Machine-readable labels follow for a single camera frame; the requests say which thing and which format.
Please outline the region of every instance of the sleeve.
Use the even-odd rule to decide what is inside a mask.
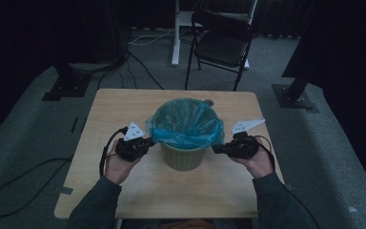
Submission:
[[[67,228],[112,228],[121,186],[102,176],[73,209]]]
[[[302,206],[285,189],[276,173],[255,178],[259,227],[310,228]]]

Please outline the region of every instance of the chair leg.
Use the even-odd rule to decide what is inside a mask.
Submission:
[[[185,85],[184,85],[184,90],[187,90],[187,85],[189,84],[189,74],[190,74],[190,68],[192,66],[193,49],[194,49],[194,41],[192,42],[192,46],[190,47],[189,64],[187,66],[186,82],[185,82]]]
[[[236,81],[234,82],[234,92],[236,92],[237,84],[242,79],[242,74],[243,74],[244,66],[245,66],[245,61],[242,61],[242,63],[240,64],[240,67],[239,67],[239,72],[237,74]]]
[[[197,65],[198,65],[198,69],[201,70],[200,58],[198,58],[198,57],[197,57]]]

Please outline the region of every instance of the wire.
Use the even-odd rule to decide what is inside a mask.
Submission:
[[[160,89],[164,90],[164,88],[156,81],[156,79],[153,77],[153,75],[150,73],[150,71],[147,69],[147,67],[144,65],[144,63],[142,63],[141,60],[139,60],[134,54],[132,54],[129,50],[127,50],[127,52],[134,57],[141,65],[142,67],[144,67],[144,69],[147,71],[147,73],[150,75],[150,77],[152,78],[153,82],[155,82],[157,84],[157,86],[159,86]]]
[[[157,40],[159,40],[160,38],[162,38],[162,37],[164,37],[164,36],[167,36],[169,33],[171,33],[172,31],[174,31],[174,29],[172,29],[172,30],[170,30],[170,31],[168,31],[168,32],[166,32],[165,34],[163,34],[163,35],[142,35],[142,36],[140,36],[140,37],[138,37],[138,38],[136,38],[136,39],[134,39],[133,41],[131,41],[131,42],[129,42],[129,45],[136,45],[136,46],[145,46],[145,45],[149,45],[149,44],[151,44],[151,43],[153,43],[153,42],[155,42],[155,41],[157,41]],[[144,37],[156,37],[154,40],[152,40],[152,41],[150,41],[150,42],[148,42],[148,43],[144,43],[144,44],[136,44],[136,43],[133,43],[133,42],[135,42],[135,41],[137,41],[137,40],[139,40],[139,39],[141,39],[141,38],[144,38]]]
[[[119,130],[117,130],[116,132],[114,132],[114,134],[112,134],[112,136],[109,138],[108,143],[106,144],[106,146],[103,148],[103,153],[102,153],[102,157],[100,158],[100,163],[99,163],[99,175],[102,177],[104,174],[104,168],[105,168],[105,161],[106,161],[106,154],[109,150],[109,146],[110,143],[112,143],[112,140],[114,139],[114,137],[120,133],[125,134],[127,131],[129,130],[128,127],[124,127],[121,128]]]
[[[180,42],[183,43],[183,44],[186,44],[186,45],[191,45],[192,44],[192,41],[187,40],[187,39],[181,39],[180,38]]]
[[[97,91],[99,91],[99,89],[100,89],[100,83],[102,82],[102,80],[104,79],[104,77],[108,74],[108,73],[110,73],[110,72],[112,72],[112,71],[115,71],[116,69],[109,69],[109,70],[107,70],[105,73],[103,73],[102,74],[102,76],[100,76],[100,79],[99,79],[99,82],[97,82],[97,87],[96,87],[96,90]]]
[[[315,217],[312,215],[311,211],[307,208],[307,206],[293,193],[291,192],[284,184],[284,189],[299,203],[301,206],[305,209],[305,211],[308,213],[312,221],[315,223],[316,227],[320,229],[319,224],[317,223]]]
[[[258,143],[258,144],[259,144],[259,146],[261,148],[263,148],[263,150],[267,151],[267,153],[269,154],[270,160],[271,160],[272,165],[273,165],[273,168],[275,170],[275,157],[271,153],[271,151],[272,151],[272,143],[265,136],[255,135],[255,137],[262,137],[263,139],[265,139],[269,143],[270,151],[267,151],[267,149],[262,144],[260,144],[260,143]],[[305,209],[305,211],[308,213],[308,215],[310,216],[310,218],[314,221],[316,227],[320,229],[319,224],[317,223],[316,219],[312,215],[311,211],[307,208],[307,206],[303,202],[301,202],[301,200],[293,192],[291,192],[284,184],[283,184],[283,187]]]
[[[20,211],[22,211],[23,209],[25,209],[27,206],[29,206],[29,204],[31,204],[37,197],[38,195],[41,194],[41,192],[43,191],[44,188],[46,188],[46,186],[50,183],[50,181],[55,177],[55,175],[68,163],[68,162],[71,162],[71,159],[73,158],[73,155],[68,157],[68,158],[53,158],[53,159],[49,159],[49,160],[46,160],[46,161],[43,161],[35,166],[33,166],[32,168],[28,169],[28,171],[24,172],[23,174],[21,174],[20,176],[2,184],[0,186],[0,191],[2,191],[5,187],[13,184],[16,180],[20,179],[21,177],[24,177],[26,174],[30,173],[32,170],[38,168],[39,166],[41,165],[44,165],[44,164],[47,164],[47,163],[50,163],[50,162],[53,162],[53,161],[57,161],[57,160],[65,160],[59,167],[58,169],[51,175],[51,177],[49,178],[49,180],[46,181],[46,183],[37,191],[37,193],[29,200],[26,202],[26,204],[24,204],[23,206],[21,206],[20,208],[12,211],[12,212],[9,212],[9,213],[6,213],[6,214],[0,214],[0,218],[5,218],[5,217],[8,217],[8,216],[11,216],[11,215],[14,215]]]
[[[110,13],[110,6],[109,6],[109,2],[106,0],[106,10],[107,10],[107,14],[109,16],[109,20],[110,20],[110,25],[112,27],[112,45],[113,45],[113,52],[114,52],[114,58],[117,55],[117,51],[116,51],[116,47],[115,47],[115,35],[114,35],[114,26],[112,24],[112,14]]]
[[[135,86],[136,89],[138,89],[136,87],[136,80],[135,80],[135,76],[133,75],[133,73],[130,71],[130,62],[127,60],[127,72],[129,72],[132,75],[132,80],[133,80],[133,85]]]
[[[119,72],[119,71],[117,71],[117,73],[120,75],[120,77],[121,77],[121,88],[122,89],[126,89],[125,87],[124,87],[124,76]]]

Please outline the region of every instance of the black cable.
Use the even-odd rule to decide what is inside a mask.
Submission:
[[[186,44],[186,45],[191,45],[192,44],[192,41],[187,40],[187,39],[182,39],[182,38],[180,38],[180,42],[183,43],[183,44]]]
[[[129,130],[128,127],[124,127],[122,129],[119,129],[118,131],[116,131],[114,134],[112,134],[112,136],[109,138],[108,143],[106,144],[106,146],[103,148],[103,153],[102,153],[102,157],[100,158],[100,163],[99,163],[99,175],[102,177],[104,174],[104,167],[105,167],[105,161],[106,161],[106,154],[109,150],[109,146],[112,143],[112,140],[114,139],[114,137],[120,133],[125,134],[127,131]]]
[[[136,80],[135,80],[135,76],[133,75],[133,73],[130,71],[130,62],[127,60],[127,72],[129,72],[132,75],[132,80],[133,80],[133,85],[136,89],[138,89],[136,87]]]
[[[264,147],[262,144],[257,142],[258,145],[268,153],[270,161],[272,162],[272,165],[273,165],[273,169],[275,170],[275,157],[272,154],[272,144],[270,143],[270,141],[265,136],[255,135],[255,137],[262,137],[269,143],[270,151],[268,151],[266,149],[266,147]],[[307,208],[307,206],[293,192],[291,192],[284,184],[283,184],[283,187],[305,209],[305,211],[308,213],[310,218],[314,221],[316,227],[320,229],[319,224],[317,223],[316,219],[312,215],[311,211]]]
[[[315,217],[312,215],[311,211],[307,208],[307,206],[293,193],[291,192],[284,184],[283,184],[284,189],[299,203],[301,204],[301,206],[305,209],[305,211],[308,213],[308,215],[310,216],[310,218],[312,219],[312,221],[315,223],[316,227],[318,229],[320,229],[319,224],[317,223]]]
[[[110,25],[112,28],[112,47],[113,47],[113,54],[114,54],[114,58],[117,55],[117,48],[115,47],[115,35],[114,35],[114,26],[113,26],[113,22],[112,22],[112,14],[110,12],[110,6],[109,6],[109,1],[105,1],[106,4],[106,10],[107,10],[107,14],[109,16],[109,20],[110,20]]]
[[[104,79],[104,77],[108,74],[108,73],[110,73],[110,72],[112,72],[112,71],[115,71],[116,69],[109,69],[109,70],[107,70],[105,73],[103,73],[102,74],[102,76],[100,76],[100,79],[99,79],[99,82],[97,82],[97,87],[96,87],[96,90],[97,91],[99,91],[99,89],[100,89],[100,83],[102,82],[102,80]]]
[[[57,160],[65,160],[61,166],[58,167],[58,169],[51,175],[51,177],[49,178],[49,180],[47,180],[47,182],[40,188],[40,190],[37,191],[37,193],[28,201],[26,202],[26,204],[24,204],[23,206],[21,206],[20,208],[12,211],[12,212],[9,212],[9,213],[6,213],[6,214],[0,214],[0,218],[5,218],[5,217],[8,217],[8,216],[11,216],[11,215],[14,215],[20,211],[22,211],[23,209],[25,209],[27,206],[29,206],[29,204],[31,204],[37,197],[38,195],[41,194],[41,192],[43,191],[44,188],[46,188],[46,186],[50,183],[50,181],[55,177],[55,175],[68,163],[68,162],[71,162],[71,159],[73,158],[73,155],[68,157],[68,158],[53,158],[53,159],[49,159],[49,160],[46,160],[46,161],[43,161],[35,166],[33,166],[32,168],[28,169],[28,171],[24,172],[23,174],[21,174],[20,176],[2,184],[0,186],[0,191],[2,189],[4,189],[5,187],[11,185],[12,183],[14,183],[16,180],[20,179],[21,177],[25,176],[26,174],[28,174],[29,172],[31,172],[32,170],[36,169],[37,167],[41,166],[41,165],[44,165],[44,164],[47,164],[47,163],[50,163],[50,162],[53,162],[53,161],[57,161]]]
[[[124,76],[120,73],[120,71],[117,71],[117,73],[118,73],[118,75],[120,75],[120,77],[121,77],[121,88],[126,89],[126,88],[124,87]]]
[[[160,84],[156,81],[156,79],[153,77],[153,75],[150,73],[150,71],[147,69],[147,67],[144,65],[144,63],[141,62],[141,60],[139,60],[134,54],[132,54],[129,50],[127,50],[127,52],[132,55],[132,57],[134,57],[141,65],[142,67],[144,67],[144,69],[147,71],[147,73],[150,75],[150,77],[152,78],[152,80],[159,86],[160,89],[164,90],[164,88],[162,86],[160,86]]]

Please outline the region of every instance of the stand base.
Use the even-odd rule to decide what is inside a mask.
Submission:
[[[308,95],[305,92],[299,97],[297,101],[290,101],[287,99],[286,92],[290,85],[284,84],[273,84],[273,89],[275,92],[275,96],[280,103],[280,107],[282,108],[297,108],[297,109],[305,109],[306,112],[311,114],[319,114],[319,110],[316,107],[315,103],[312,103],[309,100]]]
[[[74,88],[63,89],[58,77],[51,91],[44,94],[42,101],[59,101],[61,97],[83,97],[91,78],[91,74],[78,75],[78,80]]]

